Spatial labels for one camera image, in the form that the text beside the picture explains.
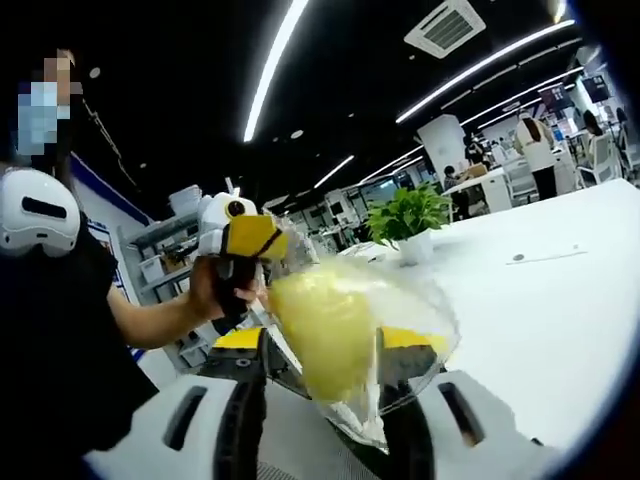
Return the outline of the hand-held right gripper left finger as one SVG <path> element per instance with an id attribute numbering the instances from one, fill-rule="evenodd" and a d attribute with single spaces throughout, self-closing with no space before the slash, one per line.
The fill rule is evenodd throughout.
<path id="1" fill-rule="evenodd" d="M 133 415 L 129 433 L 86 461 L 98 479 L 255 479 L 266 417 L 263 327 L 215 343 Z"/>

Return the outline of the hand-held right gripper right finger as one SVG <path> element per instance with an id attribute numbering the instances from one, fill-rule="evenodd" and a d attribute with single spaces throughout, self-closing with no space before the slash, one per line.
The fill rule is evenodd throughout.
<path id="1" fill-rule="evenodd" d="M 377 332 L 385 479 L 546 479 L 557 449 L 516 427 L 512 409 L 438 360 L 439 342 L 411 330 Z"/>

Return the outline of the person's left hand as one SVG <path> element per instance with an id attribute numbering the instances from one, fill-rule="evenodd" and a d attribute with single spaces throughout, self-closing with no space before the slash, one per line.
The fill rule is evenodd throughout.
<path id="1" fill-rule="evenodd" d="M 218 293 L 219 263 L 218 257 L 199 256 L 191 269 L 189 305 L 194 309 L 197 317 L 203 321 L 218 320 L 225 316 L 225 311 L 219 303 L 221 298 Z M 234 288 L 232 296 L 241 299 L 245 306 L 250 306 L 256 300 L 266 299 L 265 290 L 256 280 L 245 283 L 243 287 Z"/>

